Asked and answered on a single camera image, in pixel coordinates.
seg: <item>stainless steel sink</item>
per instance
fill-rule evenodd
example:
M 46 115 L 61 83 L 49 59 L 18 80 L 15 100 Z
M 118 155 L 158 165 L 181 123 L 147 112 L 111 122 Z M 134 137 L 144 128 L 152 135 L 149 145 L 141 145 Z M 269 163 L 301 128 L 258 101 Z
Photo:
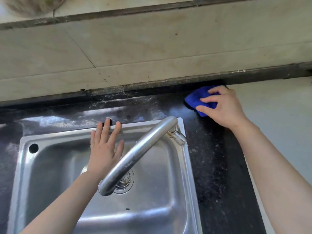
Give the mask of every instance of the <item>stainless steel sink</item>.
M 158 122 L 123 125 L 124 153 Z M 182 118 L 178 126 L 185 135 Z M 86 170 L 91 130 L 21 138 L 8 234 L 19 233 Z M 202 233 L 186 144 L 163 136 L 120 184 L 110 196 L 94 195 L 74 233 Z

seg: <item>blue microfiber cloth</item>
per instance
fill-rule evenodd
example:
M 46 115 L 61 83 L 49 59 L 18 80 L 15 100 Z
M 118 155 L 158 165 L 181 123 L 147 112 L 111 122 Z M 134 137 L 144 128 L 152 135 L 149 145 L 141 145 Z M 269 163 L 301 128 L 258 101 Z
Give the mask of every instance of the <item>blue microfiber cloth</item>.
M 211 95 L 219 95 L 219 93 L 215 93 L 215 94 L 209 94 L 208 90 L 214 88 L 216 86 L 204 86 L 201 87 L 197 90 L 195 90 L 194 92 L 192 92 L 191 94 L 189 94 L 184 100 L 185 102 L 190 105 L 192 108 L 196 109 L 197 106 L 202 105 L 202 106 L 206 106 L 212 109 L 216 108 L 217 102 L 210 102 L 210 103 L 204 103 L 201 102 L 199 99 L 200 98 L 206 98 L 209 97 Z M 207 115 L 198 111 L 199 115 L 201 117 L 206 117 Z

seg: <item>sink drain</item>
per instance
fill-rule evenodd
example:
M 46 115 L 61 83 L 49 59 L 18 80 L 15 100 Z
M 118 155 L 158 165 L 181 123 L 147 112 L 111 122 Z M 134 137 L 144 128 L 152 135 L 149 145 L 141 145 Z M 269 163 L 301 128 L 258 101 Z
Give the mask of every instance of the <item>sink drain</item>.
M 117 183 L 114 193 L 116 194 L 126 193 L 132 187 L 133 182 L 134 182 L 134 174 L 133 171 L 130 170 Z

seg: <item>faucet spout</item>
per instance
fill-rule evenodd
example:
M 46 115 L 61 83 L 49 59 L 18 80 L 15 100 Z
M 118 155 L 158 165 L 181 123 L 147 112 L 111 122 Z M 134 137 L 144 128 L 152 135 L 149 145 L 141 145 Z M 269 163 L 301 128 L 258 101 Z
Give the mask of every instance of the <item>faucet spout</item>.
M 186 143 L 186 138 L 177 130 L 178 119 L 169 116 L 151 128 L 130 149 L 99 183 L 98 191 L 103 196 L 111 195 L 118 181 L 139 161 L 139 159 L 166 133 L 168 133 L 178 145 Z

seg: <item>small hole in sink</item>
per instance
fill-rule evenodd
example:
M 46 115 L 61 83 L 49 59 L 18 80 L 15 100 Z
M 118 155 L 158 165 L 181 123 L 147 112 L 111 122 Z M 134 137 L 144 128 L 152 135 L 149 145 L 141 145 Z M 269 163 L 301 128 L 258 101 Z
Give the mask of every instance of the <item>small hole in sink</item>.
M 29 146 L 29 152 L 31 152 L 31 153 L 37 153 L 38 152 L 38 150 L 39 150 L 39 146 L 36 144 L 36 143 L 34 143 L 34 144 L 32 144 L 31 146 Z

